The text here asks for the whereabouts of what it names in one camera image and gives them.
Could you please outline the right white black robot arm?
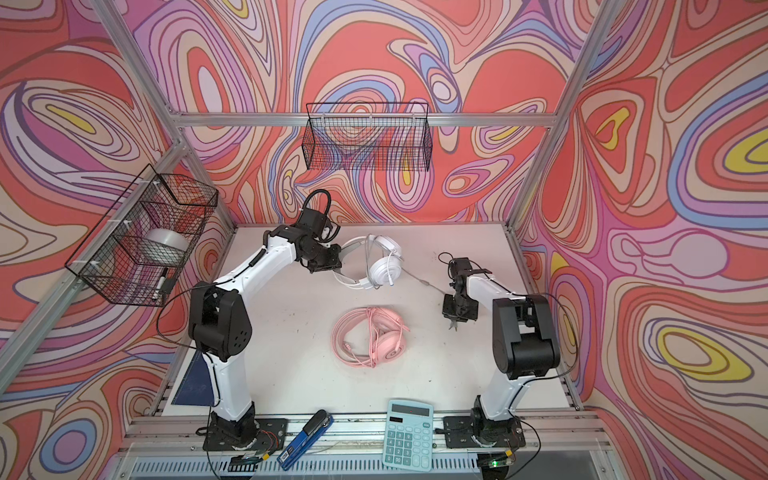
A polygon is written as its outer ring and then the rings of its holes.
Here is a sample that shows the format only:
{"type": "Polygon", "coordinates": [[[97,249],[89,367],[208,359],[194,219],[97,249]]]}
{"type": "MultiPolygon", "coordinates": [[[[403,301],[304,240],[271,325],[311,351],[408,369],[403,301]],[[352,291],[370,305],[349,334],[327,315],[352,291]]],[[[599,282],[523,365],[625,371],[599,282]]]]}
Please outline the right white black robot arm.
{"type": "Polygon", "coordinates": [[[516,410],[527,390],[561,362],[558,334],[548,300],[514,293],[488,269],[467,257],[447,261],[449,285],[442,313],[456,330],[491,313],[491,350],[497,372],[466,416],[446,416],[442,434],[450,449],[512,448],[525,444],[516,410]]]}

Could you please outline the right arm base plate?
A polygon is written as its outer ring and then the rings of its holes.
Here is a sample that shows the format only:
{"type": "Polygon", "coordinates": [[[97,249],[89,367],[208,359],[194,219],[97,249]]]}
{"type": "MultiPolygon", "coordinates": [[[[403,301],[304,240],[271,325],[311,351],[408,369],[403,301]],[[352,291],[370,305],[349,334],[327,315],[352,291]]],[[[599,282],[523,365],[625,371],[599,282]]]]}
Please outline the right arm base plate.
{"type": "Polygon", "coordinates": [[[492,421],[470,415],[446,416],[441,427],[445,444],[450,449],[510,448],[526,446],[520,419],[512,417],[492,421]]]}

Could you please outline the pink cat-ear headphones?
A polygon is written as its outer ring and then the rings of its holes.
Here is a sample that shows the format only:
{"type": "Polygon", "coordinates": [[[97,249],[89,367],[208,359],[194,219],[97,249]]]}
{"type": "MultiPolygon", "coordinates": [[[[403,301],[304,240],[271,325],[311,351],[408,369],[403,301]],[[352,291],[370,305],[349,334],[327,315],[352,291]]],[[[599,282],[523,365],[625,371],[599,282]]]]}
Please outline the pink cat-ear headphones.
{"type": "Polygon", "coordinates": [[[391,309],[378,306],[356,308],[346,312],[334,324],[331,350],[346,366],[374,369],[404,354],[409,332],[403,318],[391,309]],[[357,353],[346,339],[360,325],[365,325],[368,331],[364,353],[357,353]]]}

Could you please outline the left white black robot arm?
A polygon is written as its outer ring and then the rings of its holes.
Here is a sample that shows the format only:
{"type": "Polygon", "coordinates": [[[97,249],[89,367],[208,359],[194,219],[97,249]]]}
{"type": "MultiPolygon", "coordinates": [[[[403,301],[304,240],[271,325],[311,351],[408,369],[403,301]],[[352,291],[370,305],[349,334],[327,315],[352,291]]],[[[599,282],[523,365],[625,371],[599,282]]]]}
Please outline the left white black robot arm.
{"type": "Polygon", "coordinates": [[[244,351],[253,335],[247,302],[294,262],[312,273],[339,268],[341,247],[332,242],[338,231],[328,213],[305,207],[293,224],[266,232],[262,245],[232,271],[192,288],[188,336],[206,363],[214,395],[206,450],[242,451],[258,442],[260,426],[246,386],[244,351]]]}

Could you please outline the white headphones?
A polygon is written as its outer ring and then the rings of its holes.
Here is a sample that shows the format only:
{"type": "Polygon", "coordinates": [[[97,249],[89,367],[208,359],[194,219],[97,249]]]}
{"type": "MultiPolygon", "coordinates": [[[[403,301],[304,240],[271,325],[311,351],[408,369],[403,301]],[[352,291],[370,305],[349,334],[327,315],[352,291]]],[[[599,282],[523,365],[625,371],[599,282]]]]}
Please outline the white headphones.
{"type": "Polygon", "coordinates": [[[364,253],[365,276],[354,279],[333,270],[335,279],[352,290],[377,290],[383,286],[393,287],[404,272],[401,246],[391,237],[368,234],[348,240],[341,246],[338,258],[343,262],[347,256],[361,249],[364,253]]]}

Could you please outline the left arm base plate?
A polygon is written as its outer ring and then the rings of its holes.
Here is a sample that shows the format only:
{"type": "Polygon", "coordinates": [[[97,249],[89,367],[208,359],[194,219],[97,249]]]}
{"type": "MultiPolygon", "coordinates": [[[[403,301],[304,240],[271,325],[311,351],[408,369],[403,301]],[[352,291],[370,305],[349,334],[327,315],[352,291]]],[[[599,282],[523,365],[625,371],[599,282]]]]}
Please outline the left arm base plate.
{"type": "Polygon", "coordinates": [[[284,447],[288,420],[268,417],[227,421],[213,416],[206,427],[206,452],[274,452],[284,447]]]}

